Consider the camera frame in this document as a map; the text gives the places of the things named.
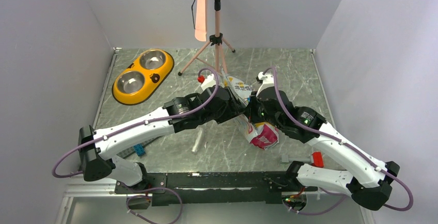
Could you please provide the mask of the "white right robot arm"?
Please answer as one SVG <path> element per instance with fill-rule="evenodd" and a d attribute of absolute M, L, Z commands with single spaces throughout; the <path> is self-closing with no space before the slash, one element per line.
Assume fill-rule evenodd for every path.
<path fill-rule="evenodd" d="M 280 99 L 274 87 L 261 93 L 252 92 L 246 115 L 251 121 L 265 121 L 286 136 L 316 148 L 343 167 L 343 170 L 334 170 L 293 161 L 286 171 L 286 186 L 293 191 L 301 187 L 336 191 L 366 209 L 379 210 L 393 189 L 393 179 L 385 172 L 396 176 L 399 165 L 393 161 L 385 163 L 368 154 L 360 156 L 360 149 L 340 135 L 322 115 L 310 107 L 293 106 L 283 91 L 279 94 Z"/>

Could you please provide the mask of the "pet food bag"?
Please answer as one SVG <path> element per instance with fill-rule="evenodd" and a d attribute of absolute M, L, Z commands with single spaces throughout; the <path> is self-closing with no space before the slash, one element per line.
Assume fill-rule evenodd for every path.
<path fill-rule="evenodd" d="M 242 80 L 227 74 L 224 69 L 221 70 L 221 73 L 223 74 L 224 86 L 230 87 L 238 102 L 246 107 L 249 104 L 253 88 Z M 239 115 L 233 121 L 248 143 L 256 147 L 266 150 L 279 142 L 278 129 L 267 122 L 250 123 L 249 117 L 245 114 Z"/>

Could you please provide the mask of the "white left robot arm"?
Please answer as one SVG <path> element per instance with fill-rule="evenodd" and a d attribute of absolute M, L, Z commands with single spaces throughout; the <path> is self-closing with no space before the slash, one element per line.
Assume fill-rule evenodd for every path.
<path fill-rule="evenodd" d="M 84 126 L 78 142 L 83 179 L 113 178 L 142 193 L 149 184 L 145 166 L 119 158 L 120 151 L 210 121 L 223 123 L 244 113 L 247 105 L 230 87 L 208 87 L 202 93 L 173 98 L 151 113 L 118 126 L 101 130 Z"/>

